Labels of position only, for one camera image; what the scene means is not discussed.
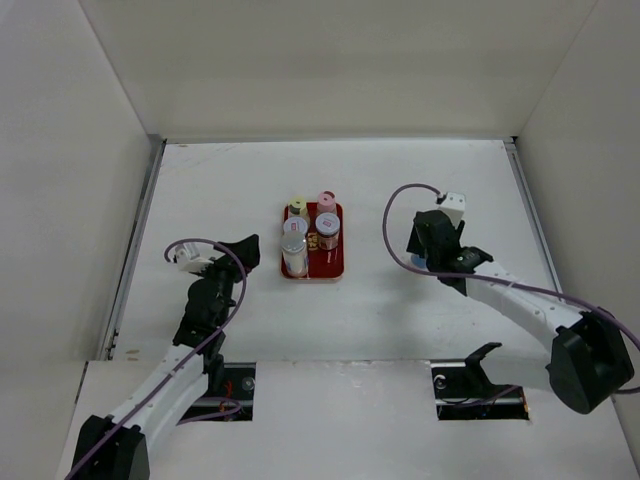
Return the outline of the tall jar silver lid blue label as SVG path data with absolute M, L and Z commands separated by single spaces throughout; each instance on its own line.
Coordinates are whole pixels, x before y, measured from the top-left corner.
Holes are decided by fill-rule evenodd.
M 282 258 L 287 273 L 292 277 L 304 277 L 308 273 L 306 237 L 297 231 L 285 232 L 280 240 Z

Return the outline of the jar white lid red logo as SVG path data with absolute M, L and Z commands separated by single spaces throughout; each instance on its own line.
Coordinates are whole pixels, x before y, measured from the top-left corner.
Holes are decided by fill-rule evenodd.
M 287 218 L 283 223 L 283 232 L 298 232 L 306 236 L 309 229 L 308 222 L 305 218 L 292 216 Z

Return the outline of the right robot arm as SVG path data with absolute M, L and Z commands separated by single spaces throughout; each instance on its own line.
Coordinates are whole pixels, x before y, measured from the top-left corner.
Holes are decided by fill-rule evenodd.
M 534 337 L 549 355 L 551 391 L 571 410 L 588 414 L 613 394 L 633 392 L 624 387 L 635 375 L 624 325 L 580 299 L 519 283 L 487 252 L 462 246 L 463 229 L 441 210 L 418 212 L 407 251 L 426 260 L 429 275 Z

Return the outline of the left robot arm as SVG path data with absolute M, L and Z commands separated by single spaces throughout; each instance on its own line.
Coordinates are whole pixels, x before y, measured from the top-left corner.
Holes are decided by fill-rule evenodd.
M 183 238 L 163 256 L 197 278 L 178 329 L 162 360 L 127 400 L 82 424 L 70 479 L 149 478 L 153 453 L 194 402 L 223 390 L 220 350 L 244 301 L 248 275 L 260 263 L 259 237 L 234 243 Z

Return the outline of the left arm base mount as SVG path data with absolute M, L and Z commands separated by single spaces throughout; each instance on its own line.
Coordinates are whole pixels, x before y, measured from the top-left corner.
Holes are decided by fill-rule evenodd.
M 226 363 L 206 393 L 186 411 L 181 423 L 251 421 L 256 389 L 255 363 Z

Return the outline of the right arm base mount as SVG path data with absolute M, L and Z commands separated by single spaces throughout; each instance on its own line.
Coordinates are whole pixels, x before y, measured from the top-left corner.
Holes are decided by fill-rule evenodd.
M 523 388 L 493 383 L 482 366 L 482 361 L 501 346 L 489 342 L 464 359 L 430 363 L 440 421 L 529 420 Z

